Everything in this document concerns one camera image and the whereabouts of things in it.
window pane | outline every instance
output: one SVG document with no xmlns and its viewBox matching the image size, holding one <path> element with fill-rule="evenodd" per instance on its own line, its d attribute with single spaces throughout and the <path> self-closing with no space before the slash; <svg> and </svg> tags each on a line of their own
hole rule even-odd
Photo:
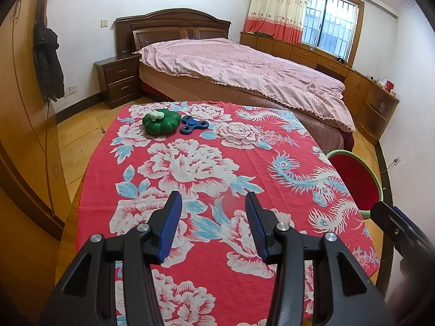
<svg viewBox="0 0 435 326">
<path fill-rule="evenodd" d="M 334 55 L 347 58 L 357 11 L 357 6 L 344 0 L 326 0 L 325 20 L 318 46 Z"/>
<path fill-rule="evenodd" d="M 317 46 L 317 36 L 323 19 L 325 0 L 308 0 L 302 42 Z"/>
</svg>

blue fidget spinner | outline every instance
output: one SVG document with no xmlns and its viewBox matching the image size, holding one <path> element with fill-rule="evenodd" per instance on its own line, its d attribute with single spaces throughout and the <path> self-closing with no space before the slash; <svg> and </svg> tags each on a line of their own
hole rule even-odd
<svg viewBox="0 0 435 326">
<path fill-rule="evenodd" d="M 185 124 L 185 126 L 182 126 L 180 128 L 180 134 L 182 135 L 190 135 L 193 132 L 193 130 L 195 130 L 196 128 L 200 130 L 205 130 L 209 126 L 208 121 L 204 121 L 204 120 L 196 121 L 190 115 L 183 116 L 181 118 L 181 122 Z"/>
</svg>

green pumpkin container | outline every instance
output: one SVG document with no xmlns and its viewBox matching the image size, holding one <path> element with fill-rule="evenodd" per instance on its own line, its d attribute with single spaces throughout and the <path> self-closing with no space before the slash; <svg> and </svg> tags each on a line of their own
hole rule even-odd
<svg viewBox="0 0 435 326">
<path fill-rule="evenodd" d="M 145 131 L 152 136 L 160 134 L 169 135 L 175 132 L 181 122 L 181 116 L 177 112 L 170 112 L 167 109 L 158 109 L 158 112 L 164 113 L 162 119 L 152 120 L 150 114 L 146 114 L 142 120 Z"/>
</svg>

floral curtain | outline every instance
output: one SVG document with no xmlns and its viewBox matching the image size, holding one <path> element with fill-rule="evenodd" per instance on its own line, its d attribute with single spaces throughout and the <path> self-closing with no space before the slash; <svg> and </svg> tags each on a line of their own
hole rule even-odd
<svg viewBox="0 0 435 326">
<path fill-rule="evenodd" d="M 307 0 L 252 0 L 245 32 L 262 32 L 300 45 Z"/>
</svg>

green rim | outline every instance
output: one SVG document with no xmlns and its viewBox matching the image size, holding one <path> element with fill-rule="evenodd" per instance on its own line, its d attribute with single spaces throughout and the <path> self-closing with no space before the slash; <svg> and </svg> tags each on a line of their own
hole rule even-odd
<svg viewBox="0 0 435 326">
<path fill-rule="evenodd" d="M 349 157 L 352 157 L 354 159 L 356 159 L 358 162 L 360 162 L 364 168 L 367 169 L 367 171 L 370 173 L 371 177 L 373 178 L 373 180 L 376 183 L 376 186 L 378 187 L 378 192 L 379 192 L 379 201 L 383 201 L 384 200 L 384 194 L 382 192 L 382 186 L 378 180 L 378 178 L 376 177 L 375 173 L 373 172 L 373 170 L 370 169 L 370 167 L 360 158 L 358 157 L 356 154 L 349 152 L 349 151 L 345 151 L 344 149 L 336 149 L 335 151 L 331 151 L 329 152 L 326 157 L 328 159 L 330 159 L 331 157 L 333 157 L 336 154 L 344 154 L 344 155 L 348 155 Z M 364 220 L 368 220 L 370 218 L 370 211 L 359 211 L 362 215 L 362 218 Z"/>
</svg>

